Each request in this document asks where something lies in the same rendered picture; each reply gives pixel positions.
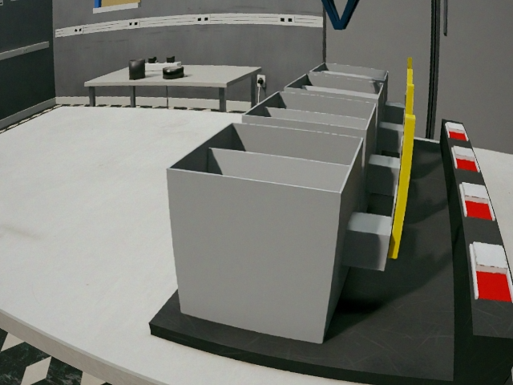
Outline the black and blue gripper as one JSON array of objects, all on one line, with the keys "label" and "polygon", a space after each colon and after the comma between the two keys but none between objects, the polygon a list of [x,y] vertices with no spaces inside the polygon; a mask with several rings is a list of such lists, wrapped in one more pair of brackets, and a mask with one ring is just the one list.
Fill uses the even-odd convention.
[{"label": "black and blue gripper", "polygon": [[[333,25],[334,30],[345,30],[359,1],[360,0],[348,0],[346,3],[344,12],[339,18],[336,6],[333,0],[321,0],[324,8],[329,16],[329,19]],[[340,21],[340,22],[339,22]]]}]

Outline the grey open-top box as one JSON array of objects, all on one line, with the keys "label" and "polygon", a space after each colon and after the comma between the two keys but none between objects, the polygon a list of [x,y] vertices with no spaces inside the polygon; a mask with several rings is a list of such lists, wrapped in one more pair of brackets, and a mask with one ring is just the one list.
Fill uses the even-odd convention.
[{"label": "grey open-top box", "polygon": [[404,134],[405,109],[403,125],[382,122],[383,90],[384,83],[310,74],[305,74],[284,87],[285,92],[376,103],[374,155],[380,155],[380,150],[400,153],[401,139]]},{"label": "grey open-top box", "polygon": [[181,313],[322,344],[349,267],[397,259],[414,125],[392,217],[357,211],[360,137],[231,122],[167,167]]},{"label": "grey open-top box", "polygon": [[[332,74],[330,74],[330,73],[332,73]],[[374,82],[374,83],[384,83],[382,122],[403,125],[404,109],[406,108],[406,93],[405,93],[405,104],[387,101],[386,97],[387,97],[387,91],[388,91],[388,84],[387,84],[388,83],[388,78],[387,78],[388,71],[366,68],[366,67],[355,67],[355,66],[341,65],[341,64],[335,64],[335,63],[323,63],[320,66],[312,69],[309,72],[309,74],[310,75],[327,75],[327,76],[340,77],[340,78],[345,78],[345,79],[357,79],[357,80],[362,80],[362,81],[370,81],[370,82]],[[366,76],[364,76],[364,75],[366,75]],[[377,78],[375,78],[375,77],[377,77]],[[384,119],[383,119],[383,116],[384,116]]]},{"label": "grey open-top box", "polygon": [[374,155],[376,108],[376,103],[278,91],[245,112],[241,123],[364,138],[357,211],[366,213],[370,193],[394,196],[400,179],[402,142],[400,159]]}]

